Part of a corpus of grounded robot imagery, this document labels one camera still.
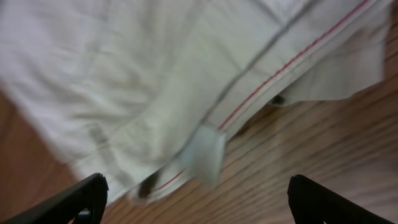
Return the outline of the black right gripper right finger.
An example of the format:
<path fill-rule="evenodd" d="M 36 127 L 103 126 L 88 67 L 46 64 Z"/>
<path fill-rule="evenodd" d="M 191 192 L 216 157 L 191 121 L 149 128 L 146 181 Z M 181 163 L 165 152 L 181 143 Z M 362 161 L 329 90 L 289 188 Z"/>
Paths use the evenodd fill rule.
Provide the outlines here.
<path fill-rule="evenodd" d="M 296 224 L 393 224 L 301 174 L 290 178 L 287 195 Z"/>

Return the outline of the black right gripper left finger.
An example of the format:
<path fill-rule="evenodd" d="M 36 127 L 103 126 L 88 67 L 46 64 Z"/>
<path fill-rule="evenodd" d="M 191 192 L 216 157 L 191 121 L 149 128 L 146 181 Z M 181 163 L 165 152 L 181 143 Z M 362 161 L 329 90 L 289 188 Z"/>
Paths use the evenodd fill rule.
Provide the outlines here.
<path fill-rule="evenodd" d="M 105 176 L 95 173 L 3 224 L 100 224 L 108 190 Z"/>

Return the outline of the beige khaki shorts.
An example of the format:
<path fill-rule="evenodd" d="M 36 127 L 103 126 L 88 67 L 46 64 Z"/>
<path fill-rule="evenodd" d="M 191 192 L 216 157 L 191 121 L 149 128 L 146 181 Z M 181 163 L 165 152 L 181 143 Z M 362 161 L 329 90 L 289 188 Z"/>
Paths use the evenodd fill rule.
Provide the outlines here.
<path fill-rule="evenodd" d="M 1 2 L 1 86 L 80 179 L 109 202 L 192 177 L 281 97 L 342 100 L 383 79 L 391 1 Z"/>

